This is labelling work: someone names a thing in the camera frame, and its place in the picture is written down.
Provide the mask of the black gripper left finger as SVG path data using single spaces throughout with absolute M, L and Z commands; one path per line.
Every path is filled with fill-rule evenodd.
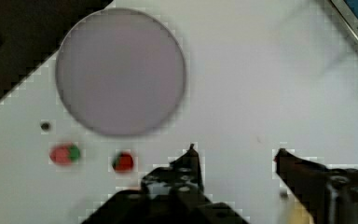
M 137 190 L 122 190 L 82 224 L 249 224 L 226 203 L 204 194 L 199 153 L 189 150 L 145 175 Z

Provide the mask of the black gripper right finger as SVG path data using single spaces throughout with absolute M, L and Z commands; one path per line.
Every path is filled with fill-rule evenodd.
M 276 174 L 315 224 L 358 224 L 358 169 L 329 169 L 284 148 L 274 161 Z

